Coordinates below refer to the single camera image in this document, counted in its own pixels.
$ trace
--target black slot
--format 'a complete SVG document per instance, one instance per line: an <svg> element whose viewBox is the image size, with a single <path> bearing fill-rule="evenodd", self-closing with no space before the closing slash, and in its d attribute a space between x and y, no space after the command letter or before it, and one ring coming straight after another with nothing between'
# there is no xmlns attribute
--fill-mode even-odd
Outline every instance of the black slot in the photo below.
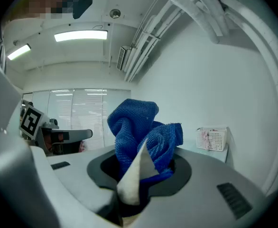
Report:
<svg viewBox="0 0 278 228"><path fill-rule="evenodd" d="M229 205L236 219L241 218L252 209L249 202L231 183L217 185L217 188Z"/></svg>
<svg viewBox="0 0 278 228"><path fill-rule="evenodd" d="M70 163L64 161L64 162L52 164L52 165L50 165L50 166L53 168L53 170L57 170L57 169L60 169L60 168L62 168L62 167L68 166L68 165L70 165Z"/></svg>

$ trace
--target window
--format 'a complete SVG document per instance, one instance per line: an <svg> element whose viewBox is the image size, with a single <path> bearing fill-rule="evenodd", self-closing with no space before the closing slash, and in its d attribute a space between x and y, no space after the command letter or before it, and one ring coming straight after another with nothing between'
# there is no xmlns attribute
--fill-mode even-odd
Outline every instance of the window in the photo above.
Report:
<svg viewBox="0 0 278 228"><path fill-rule="evenodd" d="M73 93L73 89L50 91L47 116L55 118L60 129L71 129Z"/></svg>
<svg viewBox="0 0 278 228"><path fill-rule="evenodd" d="M91 129L93 136L85 140L89 150L104 147L102 97L107 90L75 89L72 105L72 129Z"/></svg>
<svg viewBox="0 0 278 228"><path fill-rule="evenodd" d="M35 108L55 118L60 129L91 129L92 138L84 141L88 150L115 144L107 118L127 98L130 91L110 89L61 89L23 95Z"/></svg>

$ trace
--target plastic basket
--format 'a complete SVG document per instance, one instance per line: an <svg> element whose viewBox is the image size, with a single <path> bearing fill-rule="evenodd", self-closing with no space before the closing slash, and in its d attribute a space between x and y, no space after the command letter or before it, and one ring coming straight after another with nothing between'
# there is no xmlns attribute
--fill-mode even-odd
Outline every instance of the plastic basket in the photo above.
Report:
<svg viewBox="0 0 278 228"><path fill-rule="evenodd" d="M196 130L197 148L223 151L226 143L227 127L207 126Z"/></svg>

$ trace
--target blue cloth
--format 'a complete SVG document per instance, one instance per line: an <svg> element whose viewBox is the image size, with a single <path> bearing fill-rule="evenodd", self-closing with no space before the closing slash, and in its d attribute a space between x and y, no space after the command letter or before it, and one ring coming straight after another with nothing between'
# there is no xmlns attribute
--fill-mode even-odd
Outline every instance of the blue cloth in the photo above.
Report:
<svg viewBox="0 0 278 228"><path fill-rule="evenodd" d="M127 99L108 117L108 125L116 136L115 152L123 176L146 138L148 152L160 173L145 181L161 181L173 172L168 168L176 146L183 144L181 124L154 121L159 108L154 102Z"/></svg>

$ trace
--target pixelated area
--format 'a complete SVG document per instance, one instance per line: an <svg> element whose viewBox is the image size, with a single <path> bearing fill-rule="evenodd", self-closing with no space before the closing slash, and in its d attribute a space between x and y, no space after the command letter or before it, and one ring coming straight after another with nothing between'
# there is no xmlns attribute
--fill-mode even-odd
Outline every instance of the pixelated area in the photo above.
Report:
<svg viewBox="0 0 278 228"><path fill-rule="evenodd" d="M8 16L9 21L24 18L45 19L51 14L52 19L62 18L64 13L73 12L73 4L78 0L18 0Z"/></svg>

